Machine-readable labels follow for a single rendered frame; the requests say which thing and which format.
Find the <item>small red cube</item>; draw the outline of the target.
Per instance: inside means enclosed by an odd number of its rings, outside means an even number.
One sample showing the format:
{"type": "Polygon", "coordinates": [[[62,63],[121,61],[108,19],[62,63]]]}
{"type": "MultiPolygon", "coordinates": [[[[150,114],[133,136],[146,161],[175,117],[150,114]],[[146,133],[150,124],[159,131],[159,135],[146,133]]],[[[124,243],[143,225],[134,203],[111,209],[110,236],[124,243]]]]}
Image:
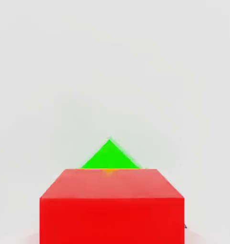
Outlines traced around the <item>small red cube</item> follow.
{"type": "Polygon", "coordinates": [[[40,198],[40,244],[185,244],[184,197],[156,169],[66,169],[40,198]]]}

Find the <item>small green cube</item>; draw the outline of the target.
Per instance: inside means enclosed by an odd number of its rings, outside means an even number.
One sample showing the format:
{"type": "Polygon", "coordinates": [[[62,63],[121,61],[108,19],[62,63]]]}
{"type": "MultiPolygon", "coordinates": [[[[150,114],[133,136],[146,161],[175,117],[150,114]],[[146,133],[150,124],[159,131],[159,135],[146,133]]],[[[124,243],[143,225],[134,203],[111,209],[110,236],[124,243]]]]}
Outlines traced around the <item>small green cube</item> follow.
{"type": "Polygon", "coordinates": [[[142,169],[115,140],[109,138],[81,169],[142,169]]]}

